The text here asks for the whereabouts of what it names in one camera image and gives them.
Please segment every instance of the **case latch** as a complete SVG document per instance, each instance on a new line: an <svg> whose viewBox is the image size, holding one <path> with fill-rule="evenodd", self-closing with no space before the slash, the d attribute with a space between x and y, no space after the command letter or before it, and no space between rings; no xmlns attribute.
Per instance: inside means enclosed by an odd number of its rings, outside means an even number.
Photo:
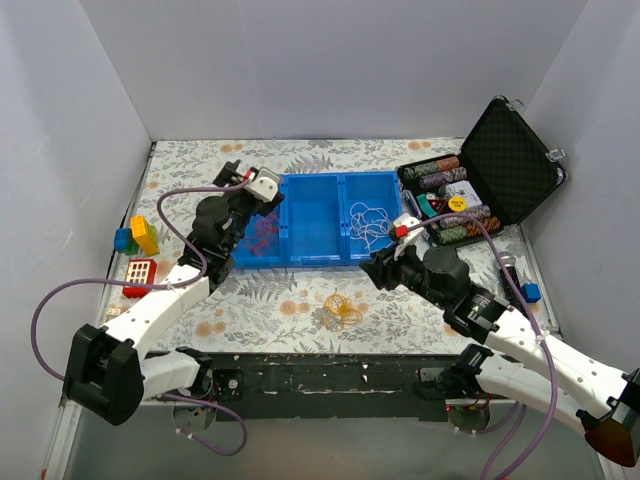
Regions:
<svg viewBox="0 0 640 480"><path fill-rule="evenodd" d="M567 179L567 172L562 170L560 167L556 169L556 173L558 174L558 179L556 180L556 185L560 185Z"/></svg>
<svg viewBox="0 0 640 480"><path fill-rule="evenodd" d="M551 150L546 155L549 161L551 162L557 162L558 160L566 157L564 150L562 150L561 148L556 148L555 150Z"/></svg>
<svg viewBox="0 0 640 480"><path fill-rule="evenodd" d="M516 98L515 100L512 100L511 102L507 103L507 108L512 112L515 112L517 109L522 107L524 107L524 103L519 98Z"/></svg>

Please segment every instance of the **yellow poker chip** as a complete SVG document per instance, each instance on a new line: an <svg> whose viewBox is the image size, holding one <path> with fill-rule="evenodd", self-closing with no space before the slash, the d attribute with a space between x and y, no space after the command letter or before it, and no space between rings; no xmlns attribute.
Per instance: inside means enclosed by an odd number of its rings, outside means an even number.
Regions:
<svg viewBox="0 0 640 480"><path fill-rule="evenodd" d="M449 208L454 212L464 212L467 208L467 201L462 197L451 197L449 199Z"/></svg>

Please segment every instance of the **yellow toy block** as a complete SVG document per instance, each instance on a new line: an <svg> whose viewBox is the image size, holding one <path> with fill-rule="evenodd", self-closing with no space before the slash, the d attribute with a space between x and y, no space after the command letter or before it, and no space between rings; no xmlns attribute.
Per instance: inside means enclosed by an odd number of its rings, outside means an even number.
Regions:
<svg viewBox="0 0 640 480"><path fill-rule="evenodd" d="M131 218L131 234L144 253L150 257L160 253L156 227L149 225L142 215Z"/></svg>

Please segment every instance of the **gray floor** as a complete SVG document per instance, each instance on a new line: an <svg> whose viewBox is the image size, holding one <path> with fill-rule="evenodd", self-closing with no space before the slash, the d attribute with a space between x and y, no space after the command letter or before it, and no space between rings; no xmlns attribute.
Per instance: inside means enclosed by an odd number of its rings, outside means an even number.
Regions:
<svg viewBox="0 0 640 480"><path fill-rule="evenodd" d="M492 407L501 418L508 405ZM252 420L249 443L223 458L177 436L171 407L143 406L112 427L86 410L65 479L477 479L485 460L508 430L471 438L413 419ZM515 458L535 434L542 415L529 411L492 473ZM205 436L237 445L233 423L214 423ZM554 424L514 479L602 479L597 457L582 437Z"/></svg>

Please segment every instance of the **stack of poker chips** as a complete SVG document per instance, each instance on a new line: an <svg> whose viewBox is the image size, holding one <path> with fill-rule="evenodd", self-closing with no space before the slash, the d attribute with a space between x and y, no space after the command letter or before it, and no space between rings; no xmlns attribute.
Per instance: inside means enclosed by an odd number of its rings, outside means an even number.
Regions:
<svg viewBox="0 0 640 480"><path fill-rule="evenodd" d="M437 188L445 183L459 182L467 178L467 169L464 167L454 168L446 172L434 173L420 177L420 186L424 189Z"/></svg>
<svg viewBox="0 0 640 480"><path fill-rule="evenodd" d="M487 205L478 205L477 207L467 208L465 213L477 220L483 220L491 216L491 209ZM464 217L451 217L442 219L439 223L442 228L453 228L469 223L469 220Z"/></svg>
<svg viewBox="0 0 640 480"><path fill-rule="evenodd" d="M480 220L487 232L495 232L500 228L498 217L489 217ZM465 238L478 237L482 232L475 223L465 223L459 227L447 228L436 232L441 245L451 245Z"/></svg>
<svg viewBox="0 0 640 480"><path fill-rule="evenodd" d="M458 157L448 157L442 160L436 160L435 162L423 163L422 165L406 168L403 175L405 180L415 180L416 178L431 175L432 173L446 172L459 166L460 160L458 160Z"/></svg>

